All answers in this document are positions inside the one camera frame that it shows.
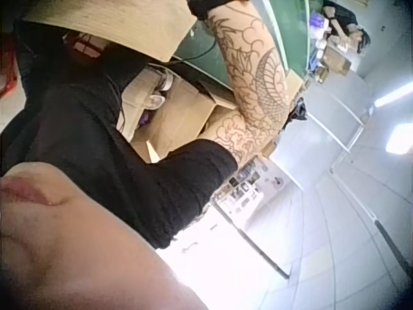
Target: fluorescent light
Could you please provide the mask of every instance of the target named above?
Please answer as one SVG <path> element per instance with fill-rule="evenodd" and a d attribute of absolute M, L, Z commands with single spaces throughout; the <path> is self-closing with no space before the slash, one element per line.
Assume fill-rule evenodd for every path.
<path fill-rule="evenodd" d="M 410 82 L 409 84 L 396 89 L 395 91 L 387 94 L 386 96 L 377 99 L 376 102 L 374 102 L 374 105 L 377 108 L 382 107 L 383 105 L 386 105 L 387 103 L 393 102 L 403 96 L 406 96 L 411 92 L 413 92 L 413 82 Z"/>
<path fill-rule="evenodd" d="M 397 155 L 406 154 L 413 147 L 413 123 L 397 125 L 387 143 L 386 151 Z"/>

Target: lips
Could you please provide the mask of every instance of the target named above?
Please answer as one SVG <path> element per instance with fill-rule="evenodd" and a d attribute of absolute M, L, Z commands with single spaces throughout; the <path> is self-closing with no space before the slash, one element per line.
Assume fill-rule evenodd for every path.
<path fill-rule="evenodd" d="M 19 176 L 5 176 L 0 179 L 2 200 L 34 202 L 41 205 L 49 205 L 45 194 L 40 191 L 32 180 Z"/>

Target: skin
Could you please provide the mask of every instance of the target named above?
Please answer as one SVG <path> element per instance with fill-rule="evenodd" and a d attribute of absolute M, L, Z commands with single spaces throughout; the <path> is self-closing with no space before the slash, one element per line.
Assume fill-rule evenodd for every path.
<path fill-rule="evenodd" d="M 25 306 L 206 309 L 140 235 L 51 165 L 7 172 L 1 224 L 1 269 Z"/>
<path fill-rule="evenodd" d="M 336 15 L 336 9 L 332 6 L 325 6 L 324 12 L 328 18 L 333 18 Z M 331 20 L 331 25 L 336 29 L 339 34 L 340 44 L 344 47 L 351 47 L 357 50 L 359 42 L 363 40 L 363 33 L 357 28 L 355 24 L 347 25 L 349 35 L 347 36 L 344 30 L 341 28 L 337 20 Z"/>
<path fill-rule="evenodd" d="M 239 109 L 216 121 L 200 138 L 221 144 L 241 167 L 275 138 L 288 118 L 284 68 L 251 2 L 215 8 L 208 22 L 223 52 Z"/>
<path fill-rule="evenodd" d="M 285 73 L 251 3 L 209 14 L 239 109 L 201 138 L 241 166 L 273 139 L 289 113 Z M 22 163 L 1 186 L 1 272 L 32 309 L 206 309 L 153 249 L 45 163 Z"/>

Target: black strap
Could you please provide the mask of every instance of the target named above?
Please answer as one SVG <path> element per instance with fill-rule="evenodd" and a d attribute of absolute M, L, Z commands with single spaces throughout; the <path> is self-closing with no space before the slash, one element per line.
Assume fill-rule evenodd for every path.
<path fill-rule="evenodd" d="M 198 20 L 204 21 L 208 18 L 208 12 L 213 8 L 225 5 L 235 0 L 188 0 L 188 6 L 192 15 Z"/>

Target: tattooed arm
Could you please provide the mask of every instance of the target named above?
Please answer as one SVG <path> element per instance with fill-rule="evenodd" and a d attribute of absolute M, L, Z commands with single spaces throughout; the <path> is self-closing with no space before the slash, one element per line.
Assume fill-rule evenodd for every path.
<path fill-rule="evenodd" d="M 219 143 L 242 166 L 287 120 L 284 69 L 274 40 L 251 2 L 219 6 L 210 11 L 208 21 L 227 64 L 239 109 L 214 123 L 200 138 Z"/>

